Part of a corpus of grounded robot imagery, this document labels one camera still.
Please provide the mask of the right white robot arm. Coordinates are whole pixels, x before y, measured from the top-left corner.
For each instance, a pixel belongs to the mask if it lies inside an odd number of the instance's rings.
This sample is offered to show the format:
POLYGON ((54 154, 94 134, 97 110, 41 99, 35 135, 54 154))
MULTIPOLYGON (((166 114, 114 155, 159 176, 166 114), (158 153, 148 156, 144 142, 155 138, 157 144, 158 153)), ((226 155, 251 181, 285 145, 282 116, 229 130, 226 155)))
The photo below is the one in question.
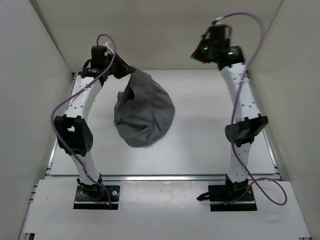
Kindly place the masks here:
POLYGON ((231 143, 230 165, 225 179, 224 195, 236 200, 248 187, 246 170, 255 137, 268 124, 253 96, 247 64, 239 46, 230 46, 229 39, 203 38, 192 58, 203 63, 216 63, 230 94, 233 110, 225 135, 231 143))

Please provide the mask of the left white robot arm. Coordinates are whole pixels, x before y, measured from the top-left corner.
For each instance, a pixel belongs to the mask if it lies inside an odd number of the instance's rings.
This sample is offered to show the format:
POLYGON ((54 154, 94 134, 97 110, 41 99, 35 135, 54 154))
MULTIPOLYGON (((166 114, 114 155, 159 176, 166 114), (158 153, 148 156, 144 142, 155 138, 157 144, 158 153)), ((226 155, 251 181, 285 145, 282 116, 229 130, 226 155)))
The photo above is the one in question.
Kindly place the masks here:
POLYGON ((111 202, 102 175, 97 170, 91 149, 94 136, 87 119, 98 93, 109 76, 121 79, 135 70, 116 52, 92 53, 76 77, 74 93, 62 104, 69 104, 62 115, 51 114, 51 125, 58 145, 70 156, 78 171, 77 184, 91 200, 111 202))

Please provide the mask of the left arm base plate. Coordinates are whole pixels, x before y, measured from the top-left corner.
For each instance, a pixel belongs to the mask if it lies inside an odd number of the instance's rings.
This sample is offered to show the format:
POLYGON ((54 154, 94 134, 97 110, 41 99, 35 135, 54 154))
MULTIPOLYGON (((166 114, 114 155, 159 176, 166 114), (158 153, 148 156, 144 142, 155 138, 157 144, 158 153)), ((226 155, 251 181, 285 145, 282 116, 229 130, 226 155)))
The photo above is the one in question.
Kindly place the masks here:
POLYGON ((73 209, 75 210, 118 210, 120 200, 120 185, 83 184, 77 178, 77 188, 74 197, 73 209))

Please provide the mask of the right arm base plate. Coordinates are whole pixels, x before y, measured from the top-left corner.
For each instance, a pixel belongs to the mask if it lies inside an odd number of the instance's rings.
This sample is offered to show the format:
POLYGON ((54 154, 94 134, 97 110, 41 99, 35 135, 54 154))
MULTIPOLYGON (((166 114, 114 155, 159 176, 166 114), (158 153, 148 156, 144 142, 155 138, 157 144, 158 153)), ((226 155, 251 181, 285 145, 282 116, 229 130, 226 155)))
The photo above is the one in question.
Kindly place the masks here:
POLYGON ((200 194, 198 201, 210 202, 211 212, 254 212, 257 204, 249 180, 232 183, 226 176, 224 185, 211 184, 208 191, 200 194))

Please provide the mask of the grey pleated skirt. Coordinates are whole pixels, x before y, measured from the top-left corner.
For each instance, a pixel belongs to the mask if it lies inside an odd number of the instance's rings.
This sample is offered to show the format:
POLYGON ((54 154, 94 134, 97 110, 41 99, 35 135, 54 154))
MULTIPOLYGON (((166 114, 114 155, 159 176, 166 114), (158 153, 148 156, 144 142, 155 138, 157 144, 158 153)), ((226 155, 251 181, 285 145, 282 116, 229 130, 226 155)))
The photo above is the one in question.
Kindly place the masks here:
POLYGON ((117 93, 114 124, 132 148, 144 148, 169 131, 175 116, 170 95, 150 74, 135 68, 123 91, 117 93))

